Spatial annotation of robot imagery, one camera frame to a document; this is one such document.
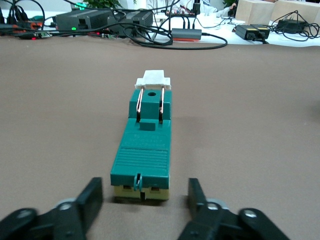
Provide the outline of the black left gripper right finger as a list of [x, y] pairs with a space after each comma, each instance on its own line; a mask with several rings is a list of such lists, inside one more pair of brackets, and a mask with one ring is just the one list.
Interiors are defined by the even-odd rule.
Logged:
[[260, 210], [242, 208], [232, 213], [225, 202], [206, 198], [197, 178], [188, 180], [191, 220], [180, 240], [287, 240], [288, 237]]

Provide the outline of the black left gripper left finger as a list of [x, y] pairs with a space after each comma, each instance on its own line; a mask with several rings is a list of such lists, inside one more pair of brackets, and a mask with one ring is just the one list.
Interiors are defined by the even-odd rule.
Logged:
[[21, 208], [0, 221], [2, 240], [85, 240], [103, 204], [101, 177], [94, 177], [77, 198], [57, 204], [39, 215]]

